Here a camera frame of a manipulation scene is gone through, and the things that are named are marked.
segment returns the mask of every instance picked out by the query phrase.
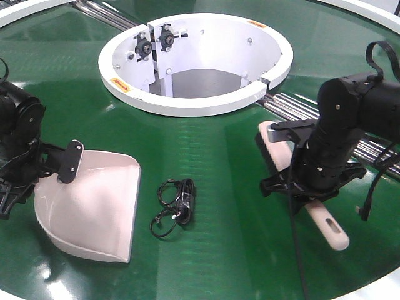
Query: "metal rail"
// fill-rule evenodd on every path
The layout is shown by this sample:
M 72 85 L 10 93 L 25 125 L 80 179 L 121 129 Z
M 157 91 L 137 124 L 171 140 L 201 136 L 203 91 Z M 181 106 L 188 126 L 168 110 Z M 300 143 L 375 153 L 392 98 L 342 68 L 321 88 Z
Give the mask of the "metal rail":
M 109 24 L 121 31 L 125 31 L 129 28 L 133 28 L 139 25 L 138 23 L 135 23 L 120 15 L 118 12 L 97 4 L 93 1 L 77 0 L 73 2 L 72 5 L 83 13 L 87 14 L 88 16 Z
M 316 107 L 307 104 L 284 93 L 273 96 L 266 96 L 263 106 L 282 117 L 285 120 L 293 121 L 299 119 L 318 119 L 319 113 Z M 362 139 L 354 150 L 354 156 L 369 164 L 373 164 L 379 153 L 384 150 L 384 146 L 368 139 Z M 395 164 L 387 170 L 387 173 L 400 179 L 400 165 Z

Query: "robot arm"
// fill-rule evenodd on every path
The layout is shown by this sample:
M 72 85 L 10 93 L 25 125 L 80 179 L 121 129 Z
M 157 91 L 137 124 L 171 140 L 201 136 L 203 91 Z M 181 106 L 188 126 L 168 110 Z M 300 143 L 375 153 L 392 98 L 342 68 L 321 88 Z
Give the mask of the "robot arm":
M 297 210 L 309 203 L 310 198 L 321 202 L 331 199 L 349 181 L 364 176 L 366 170 L 361 163 L 349 162 L 349 158 L 365 133 L 386 139 L 392 142 L 392 146 L 400 142 L 400 83 L 384 80 L 382 69 L 372 59 L 376 44 L 389 54 L 395 76 L 400 78 L 400 67 L 393 49 L 386 42 L 373 42 L 367 48 L 366 57 L 377 75 L 369 72 L 325 82 L 318 93 L 320 117 L 317 122 L 303 120 L 272 124 L 270 140 L 290 139 L 297 144 L 297 149 L 293 154 L 291 172 L 286 168 L 261 181 L 265 196 L 273 191 L 288 193 L 290 190 L 297 200 Z M 376 162 L 378 176 L 398 161 L 400 157 L 393 155 L 384 164 Z M 366 203 L 359 212 L 365 221 L 369 210 L 370 205 Z
M 25 203 L 40 177 L 58 173 L 62 183 L 73 181 L 83 151 L 79 141 L 63 149 L 40 140 L 45 108 L 7 81 L 5 66 L 0 79 L 0 219 L 9 218 L 15 203 Z

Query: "wire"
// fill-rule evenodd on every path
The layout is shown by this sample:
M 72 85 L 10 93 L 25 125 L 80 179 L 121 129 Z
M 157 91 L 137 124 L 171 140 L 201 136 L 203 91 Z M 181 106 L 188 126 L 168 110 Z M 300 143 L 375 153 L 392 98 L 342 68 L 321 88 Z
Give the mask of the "wire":
M 4 73 L 4 76 L 2 78 L 0 78 L 0 84 L 2 84 L 7 80 L 8 74 L 9 74 L 9 70 L 8 70 L 8 65 L 5 62 L 5 60 L 0 57 L 0 61 L 2 61 L 2 63 L 4 64 L 4 67 L 6 67 L 6 72 Z
M 392 151 L 393 148 L 396 146 L 396 143 L 391 143 L 388 147 L 385 148 L 375 159 L 374 167 L 379 171 L 374 180 L 369 187 L 367 197 L 365 199 L 364 205 L 362 208 L 359 209 L 358 214 L 361 216 L 363 221 L 368 221 L 369 215 L 371 213 L 371 208 L 373 204 L 373 193 L 375 191 L 376 185 L 378 184 L 379 180 L 382 178 L 382 175 L 394 164 L 400 162 L 400 154 L 396 154 L 395 151 Z
M 166 202 L 163 199 L 163 192 L 170 184 L 174 184 L 177 191 L 175 198 L 172 201 Z M 164 209 L 159 212 L 151 221 L 150 232 L 156 238 L 164 238 L 174 230 L 176 224 L 186 225 L 192 219 L 194 199 L 196 197 L 196 187 L 194 186 L 194 181 L 190 178 L 186 178 L 181 181 L 168 179 L 167 181 L 164 181 L 158 188 L 157 196 L 158 201 Z M 172 219 L 174 220 L 172 226 L 162 234 L 155 233 L 154 225 L 161 225 L 161 219 L 168 215 L 172 215 Z
M 376 64 L 376 62 L 373 59 L 373 50 L 374 50 L 375 45 L 379 45 L 382 49 L 385 50 L 385 52 L 390 60 L 394 77 L 396 77 L 396 79 L 400 82 L 399 59 L 396 55 L 396 52 L 392 48 L 392 46 L 386 41 L 372 42 L 367 46 L 367 49 L 365 51 L 365 59 L 366 59 L 367 63 L 377 71 L 377 76 L 375 77 L 374 80 L 381 81 L 384 78 L 383 69 L 381 67 L 379 67 L 378 64 Z
M 292 181 L 292 177 L 293 177 L 293 165 L 294 165 L 294 160 L 296 158 L 298 149 L 299 149 L 299 144 L 295 144 L 291 162 L 289 165 L 289 172 L 287 174 L 287 196 L 289 197 L 290 225 L 291 225 L 292 238 L 293 238 L 293 243 L 294 243 L 294 252 L 296 253 L 297 268 L 299 270 L 299 276 L 300 276 L 303 296 L 304 296 L 305 300 L 308 300 L 308 299 L 310 299 L 309 291 L 308 291 L 308 285 L 307 285 L 307 281 L 306 281 L 306 275 L 304 272 L 303 259 L 301 257 L 301 247 L 300 247 L 300 242 L 299 242 L 298 231 L 297 231 L 297 227 L 296 227 L 296 222 L 294 220 L 294 208 L 293 208 L 294 199 L 293 199 L 292 189 L 291 189 L 291 181 Z
M 400 1 L 399 1 L 399 4 L 396 7 L 396 10 L 394 11 L 394 14 L 397 15 L 397 16 L 399 15 L 399 13 L 400 13 Z

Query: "power cord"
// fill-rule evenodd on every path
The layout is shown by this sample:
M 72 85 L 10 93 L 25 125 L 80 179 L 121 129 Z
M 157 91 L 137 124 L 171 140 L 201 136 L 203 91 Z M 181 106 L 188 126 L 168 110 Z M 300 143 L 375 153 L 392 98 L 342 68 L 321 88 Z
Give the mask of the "power cord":
M 379 171 L 374 180 L 371 183 L 371 186 L 369 187 L 369 191 L 367 194 L 367 198 L 364 202 L 363 207 L 357 207 L 358 214 L 361 216 L 361 219 L 363 221 L 367 221 L 369 214 L 371 213 L 371 207 L 373 205 L 373 193 L 376 187 L 376 184 L 379 182 L 380 178 L 382 175 L 388 170 L 391 166 L 397 164 L 400 162 L 400 154 L 396 153 L 394 147 L 396 146 L 396 143 L 393 142 L 391 143 L 388 147 L 385 148 L 375 159 L 374 161 L 374 167 Z
M 172 184 L 177 189 L 176 196 L 172 201 L 166 202 L 163 199 L 163 192 Z M 164 209 L 151 221 L 150 232 L 156 238 L 164 238 L 174 230 L 176 224 L 181 226 L 189 224 L 194 213 L 196 187 L 194 186 L 194 181 L 190 178 L 181 181 L 168 179 L 158 188 L 157 196 Z M 161 226 L 161 219 L 168 215 L 172 215 L 172 219 L 174 220 L 172 226 L 165 233 L 155 233 L 153 229 L 154 225 L 157 224 L 158 226 Z

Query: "cable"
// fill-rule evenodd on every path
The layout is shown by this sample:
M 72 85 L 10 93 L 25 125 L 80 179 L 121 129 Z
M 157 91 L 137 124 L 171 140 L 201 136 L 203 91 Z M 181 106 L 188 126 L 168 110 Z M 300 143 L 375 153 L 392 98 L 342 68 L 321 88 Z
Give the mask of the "cable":
M 292 181 L 292 176 L 293 176 L 293 164 L 294 164 L 294 160 L 295 160 L 295 157 L 297 155 L 298 149 L 299 149 L 299 144 L 295 144 L 294 145 L 294 149 L 293 149 L 291 162 L 290 162 L 290 165 L 289 165 L 289 172 L 287 174 L 287 196 L 289 197 L 290 225 L 291 225 L 291 229 L 292 229 L 294 252 L 296 253 L 297 268 L 299 270 L 299 276 L 300 276 L 303 296 L 304 296 L 305 300 L 308 300 L 308 299 L 310 299 L 309 298 L 309 291 L 308 291 L 308 285 L 307 285 L 307 281 L 306 281 L 306 275 L 304 273 L 303 259 L 301 257 L 301 248 L 300 248 L 300 243 L 299 243 L 299 236 L 298 236 L 298 232 L 297 232 L 296 222 L 294 220 L 294 209 L 293 209 L 293 201 L 294 201 L 294 199 L 293 199 L 292 189 L 291 189 L 291 181 Z
M 395 151 L 391 151 L 396 146 L 396 143 L 391 143 L 388 147 L 385 148 L 375 159 L 374 167 L 379 171 L 374 180 L 369 187 L 369 191 L 367 197 L 365 199 L 364 205 L 362 208 L 359 208 L 358 214 L 361 216 L 363 221 L 368 221 L 369 214 L 371 213 L 371 208 L 373 204 L 373 193 L 375 191 L 376 185 L 378 184 L 382 175 L 388 170 L 391 166 L 400 162 L 400 154 L 396 154 Z
M 397 15 L 397 16 L 399 15 L 399 13 L 400 13 L 400 1 L 399 1 L 399 4 L 396 7 L 396 10 L 394 11 L 394 14 Z
M 8 65 L 5 62 L 5 60 L 0 57 L 0 61 L 2 61 L 2 63 L 4 64 L 4 67 L 6 67 L 6 72 L 4 73 L 4 76 L 2 78 L 0 78 L 0 84 L 2 84 L 7 81 L 9 70 L 8 70 Z
M 174 184 L 176 196 L 172 201 L 166 202 L 163 199 L 163 192 L 170 184 Z M 196 187 L 194 181 L 190 178 L 181 181 L 168 179 L 164 181 L 157 190 L 158 201 L 163 206 L 163 210 L 159 212 L 150 223 L 150 232 L 156 238 L 164 238 L 170 234 L 176 224 L 187 225 L 192 219 L 194 212 L 194 200 L 196 198 Z M 154 232 L 154 224 L 161 225 L 161 219 L 165 216 L 172 215 L 174 220 L 172 226 L 164 233 L 157 234 Z
M 375 45 L 379 45 L 382 49 L 385 50 L 385 52 L 390 60 L 394 77 L 396 77 L 396 79 L 400 82 L 399 59 L 397 57 L 396 52 L 392 48 L 392 46 L 386 41 L 372 42 L 368 45 L 368 47 L 365 51 L 365 59 L 366 59 L 367 63 L 377 71 L 377 76 L 375 76 L 373 80 L 378 82 L 378 81 L 382 81 L 384 78 L 383 69 L 381 67 L 379 67 L 378 64 L 376 64 L 376 62 L 373 59 L 373 50 L 374 50 Z

